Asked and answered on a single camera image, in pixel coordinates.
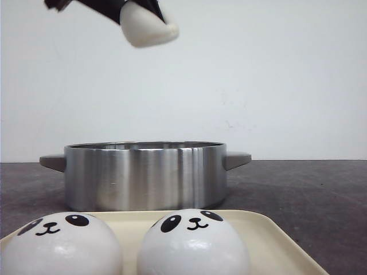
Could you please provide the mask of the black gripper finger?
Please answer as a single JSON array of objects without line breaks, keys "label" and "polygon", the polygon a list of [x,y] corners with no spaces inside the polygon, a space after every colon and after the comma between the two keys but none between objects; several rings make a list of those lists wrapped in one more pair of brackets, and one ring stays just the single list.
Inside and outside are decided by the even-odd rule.
[{"label": "black gripper finger", "polygon": [[[76,0],[84,6],[96,11],[97,13],[109,18],[113,22],[120,24],[120,11],[125,5],[125,0]],[[71,0],[44,0],[48,9],[63,11]]]},{"label": "black gripper finger", "polygon": [[150,11],[154,13],[161,21],[165,21],[164,16],[161,12],[161,8],[157,0],[149,0]]}]

